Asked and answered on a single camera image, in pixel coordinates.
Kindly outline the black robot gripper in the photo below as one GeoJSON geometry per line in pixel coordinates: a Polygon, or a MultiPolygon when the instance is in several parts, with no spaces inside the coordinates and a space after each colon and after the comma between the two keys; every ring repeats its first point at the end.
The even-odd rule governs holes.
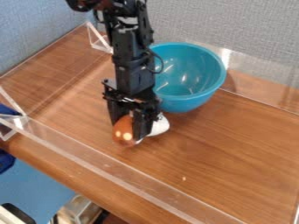
{"type": "Polygon", "coordinates": [[[134,138],[141,140],[151,132],[154,122],[161,113],[159,100],[155,95],[155,56],[150,52],[138,55],[114,53],[115,79],[105,79],[103,98],[107,100],[107,109],[111,123],[129,114],[134,109],[134,138]]]}

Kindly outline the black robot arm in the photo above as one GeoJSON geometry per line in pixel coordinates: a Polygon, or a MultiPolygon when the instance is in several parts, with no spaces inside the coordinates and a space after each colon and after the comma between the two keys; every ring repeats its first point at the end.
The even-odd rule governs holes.
{"type": "Polygon", "coordinates": [[[113,123],[133,117],[134,139],[143,139],[161,114],[155,95],[155,60],[150,48],[154,29],[147,14],[147,0],[66,0],[74,11],[101,11],[109,43],[114,48],[117,78],[105,79],[103,98],[113,123]]]}

